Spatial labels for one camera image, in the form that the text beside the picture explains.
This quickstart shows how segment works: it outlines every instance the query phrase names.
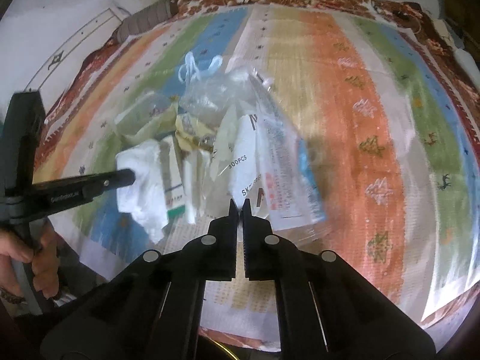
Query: plastic bag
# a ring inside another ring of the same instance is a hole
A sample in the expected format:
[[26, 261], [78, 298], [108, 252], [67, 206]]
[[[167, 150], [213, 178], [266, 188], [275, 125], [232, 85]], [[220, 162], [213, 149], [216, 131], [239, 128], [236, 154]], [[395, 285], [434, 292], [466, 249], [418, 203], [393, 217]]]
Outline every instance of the plastic bag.
[[217, 132], [211, 162], [203, 161], [201, 175], [190, 173], [200, 191], [192, 212], [218, 218], [230, 198], [237, 207], [249, 198], [252, 213], [268, 216], [274, 230], [311, 226], [325, 214], [305, 144], [265, 80], [250, 72], [244, 67], [198, 81], [180, 102]]
[[178, 81], [189, 86], [192, 82], [213, 76], [213, 74], [217, 73], [218, 69], [220, 69], [222, 63], [222, 56], [216, 55], [212, 58], [210, 66], [206, 70], [200, 70], [195, 62], [194, 54], [189, 51], [185, 55], [185, 63], [178, 69]]
[[232, 106], [244, 113], [248, 108], [254, 109], [255, 94], [247, 77], [246, 70], [234, 70], [195, 81], [186, 88], [178, 105], [209, 129], [217, 131]]
[[175, 136], [181, 149], [191, 152], [194, 149], [203, 149], [211, 152], [215, 142], [215, 132], [210, 130], [191, 114], [177, 115], [175, 122]]
[[115, 119], [115, 131], [128, 146], [175, 130], [177, 104], [159, 92], [147, 90]]

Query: clear plastic bag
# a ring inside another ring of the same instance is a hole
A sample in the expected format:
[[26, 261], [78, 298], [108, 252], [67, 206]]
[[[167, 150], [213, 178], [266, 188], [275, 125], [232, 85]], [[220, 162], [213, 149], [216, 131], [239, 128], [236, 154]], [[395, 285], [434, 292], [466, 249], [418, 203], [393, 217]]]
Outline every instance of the clear plastic bag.
[[247, 78], [246, 69], [235, 69], [229, 74], [217, 73], [196, 80], [186, 88], [178, 105], [208, 128], [217, 131], [231, 106], [242, 114], [254, 109], [255, 93]]
[[177, 104], [159, 92], [147, 90], [135, 104], [119, 114], [115, 131], [128, 146], [175, 130]]
[[[227, 214], [230, 198], [238, 207], [249, 198], [253, 214], [268, 216], [273, 230], [311, 229], [325, 213], [305, 144], [265, 84], [272, 83], [243, 67], [195, 82], [181, 99], [217, 133], [211, 161], [193, 176], [201, 179], [194, 211], [218, 218]], [[294, 238], [317, 238], [308, 232]]]

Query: black handle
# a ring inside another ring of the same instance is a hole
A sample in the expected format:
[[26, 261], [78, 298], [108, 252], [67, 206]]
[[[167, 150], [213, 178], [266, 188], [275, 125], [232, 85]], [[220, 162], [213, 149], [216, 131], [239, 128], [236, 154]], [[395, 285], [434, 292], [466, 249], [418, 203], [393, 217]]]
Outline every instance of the black handle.
[[[35, 252], [38, 251], [35, 240], [30, 233], [30, 224], [22, 223], [21, 225], [15, 225], [15, 234], [31, 249]], [[32, 271], [32, 264], [23, 263], [12, 259], [13, 270], [15, 276], [20, 284], [20, 288], [23, 292], [23, 297], [27, 301], [28, 310], [33, 315], [45, 314], [53, 310], [55, 304], [52, 299], [45, 299], [41, 291], [36, 291], [33, 286], [34, 273]]]

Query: wrist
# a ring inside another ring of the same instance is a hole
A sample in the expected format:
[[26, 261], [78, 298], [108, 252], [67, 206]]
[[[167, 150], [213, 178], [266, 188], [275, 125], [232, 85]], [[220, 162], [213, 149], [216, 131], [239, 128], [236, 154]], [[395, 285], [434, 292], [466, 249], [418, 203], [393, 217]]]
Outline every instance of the wrist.
[[11, 304], [20, 304], [25, 302], [24, 297], [16, 296], [11, 292], [7, 291], [5, 288], [0, 287], [0, 298], [5, 299], [7, 302]]

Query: finger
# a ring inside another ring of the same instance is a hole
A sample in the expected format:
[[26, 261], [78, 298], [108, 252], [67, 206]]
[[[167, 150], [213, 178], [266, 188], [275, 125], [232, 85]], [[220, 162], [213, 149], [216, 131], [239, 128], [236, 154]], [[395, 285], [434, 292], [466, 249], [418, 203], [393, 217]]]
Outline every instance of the finger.
[[46, 248], [52, 242], [57, 244], [57, 234], [55, 233], [52, 223], [49, 220], [45, 222], [42, 230], [43, 230], [43, 233], [42, 233], [42, 237], [40, 237], [40, 244], [42, 245], [43, 248]]
[[59, 292], [59, 281], [56, 280], [52, 285], [44, 288], [42, 292], [46, 299], [54, 297]]
[[52, 242], [45, 249], [38, 252], [32, 260], [32, 271], [39, 275], [45, 271], [56, 272], [59, 268], [59, 259], [57, 258], [57, 245]]
[[45, 271], [33, 278], [33, 287], [35, 288], [35, 291], [42, 291], [54, 285], [58, 279], [55, 271]]
[[15, 277], [10, 256], [0, 254], [0, 287], [16, 296], [23, 296], [20, 284]]
[[0, 230], [0, 254], [10, 256], [23, 263], [29, 263], [33, 259], [33, 250], [14, 233], [5, 230]]

